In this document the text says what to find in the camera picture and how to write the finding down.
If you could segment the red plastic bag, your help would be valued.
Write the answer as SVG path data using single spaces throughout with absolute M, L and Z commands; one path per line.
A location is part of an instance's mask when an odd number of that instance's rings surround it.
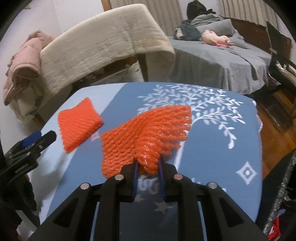
M 270 241 L 277 241 L 280 236 L 281 236 L 281 233 L 280 233 L 280 216 L 283 215 L 285 213 L 285 209 L 281 209 L 277 215 L 276 215 L 276 218 L 273 222 L 273 225 L 271 227 L 271 230 L 268 234 L 268 240 Z

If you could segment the orange foam net sleeve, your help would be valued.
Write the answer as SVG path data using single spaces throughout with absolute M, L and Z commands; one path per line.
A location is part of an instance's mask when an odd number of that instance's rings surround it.
M 134 160 L 140 173 L 155 175 L 162 155 L 171 154 L 187 139 L 192 115 L 188 105 L 168 105 L 137 115 L 126 123 L 101 135 L 105 178 L 121 172 Z

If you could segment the black lined trash bin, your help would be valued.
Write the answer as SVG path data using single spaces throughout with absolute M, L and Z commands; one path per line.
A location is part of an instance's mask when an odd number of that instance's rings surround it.
M 268 235 L 288 190 L 295 190 L 295 150 L 284 156 L 262 182 L 262 196 L 255 223 Z

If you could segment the blue coffee tree mat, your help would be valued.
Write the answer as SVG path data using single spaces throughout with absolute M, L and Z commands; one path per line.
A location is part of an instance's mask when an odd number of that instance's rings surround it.
M 222 89 L 179 83 L 86 87 L 50 118 L 57 140 L 41 157 L 36 192 L 44 221 L 82 183 L 96 185 L 138 161 L 137 194 L 120 206 L 121 240 L 176 240 L 159 160 L 192 182 L 216 182 L 256 220 L 262 190 L 256 103 Z

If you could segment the pink padded jacket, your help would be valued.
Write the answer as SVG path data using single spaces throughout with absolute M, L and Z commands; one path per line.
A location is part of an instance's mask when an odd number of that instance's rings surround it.
M 28 87 L 31 80 L 41 74 L 41 51 L 53 37 L 37 30 L 28 36 L 19 50 L 11 57 L 3 87 L 3 101 L 7 106 L 20 91 Z

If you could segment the beige quilt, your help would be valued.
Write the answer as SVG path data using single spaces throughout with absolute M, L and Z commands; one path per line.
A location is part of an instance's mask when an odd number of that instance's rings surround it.
M 144 54 L 149 81 L 168 79 L 175 61 L 170 40 L 144 4 L 122 6 L 70 28 L 40 54 L 49 95 L 115 61 Z

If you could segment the black office chair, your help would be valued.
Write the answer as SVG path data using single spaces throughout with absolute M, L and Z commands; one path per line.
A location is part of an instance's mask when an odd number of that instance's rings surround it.
M 295 75 L 288 71 L 288 67 L 295 68 L 295 64 L 284 56 L 284 44 L 282 34 L 270 23 L 266 22 L 266 30 L 270 42 L 271 62 L 268 67 L 269 77 L 278 82 L 278 88 L 286 89 L 295 95 Z M 295 101 L 292 102 L 291 110 L 287 110 L 276 97 L 268 97 L 266 108 L 267 115 L 273 119 L 278 128 L 286 128 L 295 119 Z

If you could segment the bed with grey sheet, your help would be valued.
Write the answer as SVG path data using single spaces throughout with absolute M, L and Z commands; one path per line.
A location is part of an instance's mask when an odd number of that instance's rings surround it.
M 271 55 L 247 44 L 246 48 L 205 45 L 169 37 L 175 63 L 169 80 L 203 85 L 240 94 L 251 94 L 264 86 L 276 86 L 268 75 Z

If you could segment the silver cushion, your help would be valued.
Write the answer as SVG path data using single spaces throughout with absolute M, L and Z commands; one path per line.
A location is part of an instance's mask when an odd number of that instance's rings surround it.
M 284 65 L 283 67 L 278 61 L 276 61 L 276 68 L 283 76 L 288 78 L 295 85 L 295 68 L 290 65 Z

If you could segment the dark clothes pile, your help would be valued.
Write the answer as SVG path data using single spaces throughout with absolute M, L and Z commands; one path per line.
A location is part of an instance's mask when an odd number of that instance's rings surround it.
M 174 39 L 183 41 L 199 41 L 201 33 L 188 21 L 183 21 L 182 24 L 175 28 Z

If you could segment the pink plush toy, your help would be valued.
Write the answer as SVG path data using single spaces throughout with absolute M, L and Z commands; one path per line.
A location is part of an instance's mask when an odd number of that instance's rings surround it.
M 227 36 L 218 36 L 215 32 L 206 30 L 201 35 L 203 44 L 217 46 L 217 47 L 230 47 L 234 43 Z

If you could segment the wooden bed headboard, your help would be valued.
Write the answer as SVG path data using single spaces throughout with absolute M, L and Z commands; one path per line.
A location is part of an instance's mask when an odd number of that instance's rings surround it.
M 245 42 L 270 53 L 271 46 L 266 27 L 244 20 L 231 19 L 231 21 L 233 27 L 244 38 Z M 281 44 L 283 48 L 283 55 L 290 58 L 292 49 L 291 38 L 281 34 Z

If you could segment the grey pillow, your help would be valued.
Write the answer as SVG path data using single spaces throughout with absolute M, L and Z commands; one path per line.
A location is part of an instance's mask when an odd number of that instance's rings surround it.
M 210 24 L 197 26 L 196 29 L 202 34 L 206 30 L 215 32 L 218 36 L 232 36 L 236 33 L 236 29 L 232 25 L 230 19 L 216 21 Z

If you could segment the wooden coat rack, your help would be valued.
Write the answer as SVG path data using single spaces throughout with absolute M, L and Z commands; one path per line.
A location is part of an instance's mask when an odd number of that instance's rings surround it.
M 216 14 L 212 9 L 206 9 L 206 7 L 199 1 L 192 1 L 187 5 L 187 18 L 193 20 L 199 15 Z

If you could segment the right beige curtain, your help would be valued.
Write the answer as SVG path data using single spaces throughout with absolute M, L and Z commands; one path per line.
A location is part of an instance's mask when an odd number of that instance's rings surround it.
M 221 15 L 226 18 L 243 20 L 266 26 L 266 22 L 279 30 L 278 15 L 264 1 L 260 0 L 221 0 Z

